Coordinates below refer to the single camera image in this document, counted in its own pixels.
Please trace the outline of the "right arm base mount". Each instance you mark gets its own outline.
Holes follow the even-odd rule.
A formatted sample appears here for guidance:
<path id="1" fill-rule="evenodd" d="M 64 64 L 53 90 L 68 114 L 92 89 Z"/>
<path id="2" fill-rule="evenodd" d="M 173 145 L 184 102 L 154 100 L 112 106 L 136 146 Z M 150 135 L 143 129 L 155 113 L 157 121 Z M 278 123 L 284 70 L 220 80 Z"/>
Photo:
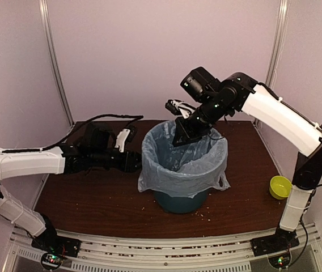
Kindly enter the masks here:
<path id="1" fill-rule="evenodd" d="M 308 245 L 308 231 L 304 224 L 302 224 L 302 228 L 306 239 L 304 246 L 297 257 L 293 258 L 291 254 L 291 249 L 300 244 L 296 231 L 289 232 L 282 230 L 279 227 L 276 228 L 275 233 L 272 235 L 253 238 L 250 240 L 253 255 L 258 257 L 284 251 L 285 253 L 280 256 L 268 257 L 268 261 L 271 267 L 278 269 L 279 271 L 288 270 L 297 261 L 299 261 Z"/>

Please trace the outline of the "teal plastic trash bin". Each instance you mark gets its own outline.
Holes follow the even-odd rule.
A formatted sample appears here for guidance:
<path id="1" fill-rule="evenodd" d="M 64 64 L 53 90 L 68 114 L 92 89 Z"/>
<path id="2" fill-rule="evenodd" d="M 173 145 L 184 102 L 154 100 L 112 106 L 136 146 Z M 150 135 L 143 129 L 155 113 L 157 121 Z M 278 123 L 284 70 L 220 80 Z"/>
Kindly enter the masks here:
<path id="1" fill-rule="evenodd" d="M 153 191 L 154 198 L 166 213 L 187 214 L 198 210 L 206 201 L 209 189 L 197 193 L 193 198 L 171 197 L 166 193 Z"/>

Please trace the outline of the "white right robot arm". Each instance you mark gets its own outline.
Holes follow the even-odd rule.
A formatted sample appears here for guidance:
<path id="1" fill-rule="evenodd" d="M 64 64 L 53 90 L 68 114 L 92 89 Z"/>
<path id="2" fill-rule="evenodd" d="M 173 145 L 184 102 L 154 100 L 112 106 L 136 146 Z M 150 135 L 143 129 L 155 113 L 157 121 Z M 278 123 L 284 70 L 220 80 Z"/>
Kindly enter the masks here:
<path id="1" fill-rule="evenodd" d="M 265 84 L 238 72 L 220 81 L 203 67 L 192 70 L 180 83 L 199 103 L 197 108 L 181 100 L 165 107 L 177 118 L 174 146 L 198 142 L 224 116 L 243 112 L 275 130 L 298 149 L 292 189 L 279 221 L 280 230 L 270 238 L 275 250 L 292 241 L 312 192 L 322 178 L 322 125 L 303 117 Z"/>

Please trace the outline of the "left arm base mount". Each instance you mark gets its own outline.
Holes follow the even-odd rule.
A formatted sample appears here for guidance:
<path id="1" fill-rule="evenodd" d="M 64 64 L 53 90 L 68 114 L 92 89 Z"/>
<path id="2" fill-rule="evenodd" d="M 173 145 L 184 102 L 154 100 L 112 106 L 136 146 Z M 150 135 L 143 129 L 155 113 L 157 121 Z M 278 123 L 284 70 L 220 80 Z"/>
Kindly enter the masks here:
<path id="1" fill-rule="evenodd" d="M 31 246 L 45 251 L 40 258 L 40 264 L 45 271 L 54 271 L 60 268 L 68 257 L 77 257 L 81 241 L 79 239 L 59 236 L 50 219 L 41 214 L 45 221 L 45 231 L 39 236 L 31 235 Z"/>

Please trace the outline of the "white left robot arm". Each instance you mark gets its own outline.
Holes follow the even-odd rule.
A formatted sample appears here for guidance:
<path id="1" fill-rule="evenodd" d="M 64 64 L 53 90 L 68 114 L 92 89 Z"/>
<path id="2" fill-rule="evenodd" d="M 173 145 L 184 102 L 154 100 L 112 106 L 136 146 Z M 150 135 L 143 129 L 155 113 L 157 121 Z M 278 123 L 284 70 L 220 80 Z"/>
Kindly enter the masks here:
<path id="1" fill-rule="evenodd" d="M 87 149 L 61 144 L 50 149 L 0 148 L 0 182 L 4 179 L 42 174 L 70 175 L 91 168 L 115 168 L 132 173 L 142 166 L 141 154 L 124 148 Z M 39 237 L 50 252 L 61 247 L 61 239 L 44 216 L 23 205 L 0 184 L 0 215 Z"/>

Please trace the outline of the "translucent grey plastic bag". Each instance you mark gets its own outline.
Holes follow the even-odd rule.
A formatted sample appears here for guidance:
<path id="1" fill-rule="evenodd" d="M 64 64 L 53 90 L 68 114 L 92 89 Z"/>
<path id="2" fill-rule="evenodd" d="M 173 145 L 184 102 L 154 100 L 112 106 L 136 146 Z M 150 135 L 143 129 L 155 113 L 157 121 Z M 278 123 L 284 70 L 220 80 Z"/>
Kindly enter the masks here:
<path id="1" fill-rule="evenodd" d="M 165 121 L 146 133 L 138 191 L 194 198 L 207 189 L 228 189 L 227 139 L 212 129 L 198 142 L 175 147 L 172 144 L 175 132 L 175 122 Z"/>

